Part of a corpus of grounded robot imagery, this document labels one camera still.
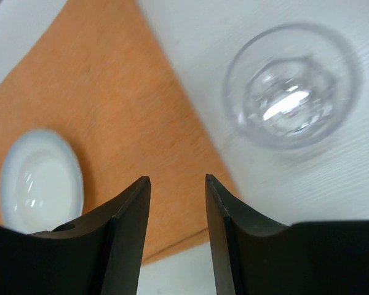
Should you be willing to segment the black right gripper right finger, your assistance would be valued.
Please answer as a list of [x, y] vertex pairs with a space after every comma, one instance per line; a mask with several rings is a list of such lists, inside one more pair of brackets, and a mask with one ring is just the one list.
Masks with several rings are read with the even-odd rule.
[[205, 177], [218, 294], [369, 294], [369, 221], [283, 225]]

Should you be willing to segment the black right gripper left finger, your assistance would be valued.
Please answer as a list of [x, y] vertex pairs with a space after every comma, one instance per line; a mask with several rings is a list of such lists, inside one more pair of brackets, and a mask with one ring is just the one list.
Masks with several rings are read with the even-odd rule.
[[147, 176], [54, 230], [0, 226], [0, 294], [135, 294], [151, 198]]

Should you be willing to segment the white paper bowl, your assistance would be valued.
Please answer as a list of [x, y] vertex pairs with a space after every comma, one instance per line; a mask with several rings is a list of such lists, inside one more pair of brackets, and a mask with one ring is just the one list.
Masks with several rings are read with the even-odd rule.
[[75, 152], [58, 133], [35, 129], [10, 147], [1, 168], [4, 227], [32, 234], [81, 216], [83, 176]]

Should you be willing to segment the orange cloth placemat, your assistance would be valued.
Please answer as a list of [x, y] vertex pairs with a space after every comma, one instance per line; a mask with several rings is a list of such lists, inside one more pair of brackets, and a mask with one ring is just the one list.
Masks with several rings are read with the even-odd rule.
[[151, 178], [144, 263], [208, 240], [207, 173], [234, 188], [134, 1], [68, 1], [7, 75], [0, 170], [12, 143], [33, 128], [56, 130], [73, 147], [85, 212]]

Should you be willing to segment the clear plastic cup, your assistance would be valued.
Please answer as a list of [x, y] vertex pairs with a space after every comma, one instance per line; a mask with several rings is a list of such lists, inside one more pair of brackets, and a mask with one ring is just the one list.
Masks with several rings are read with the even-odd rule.
[[245, 43], [224, 74], [222, 103], [234, 128], [276, 151], [332, 136], [351, 115], [363, 80], [359, 56], [336, 30], [284, 23]]

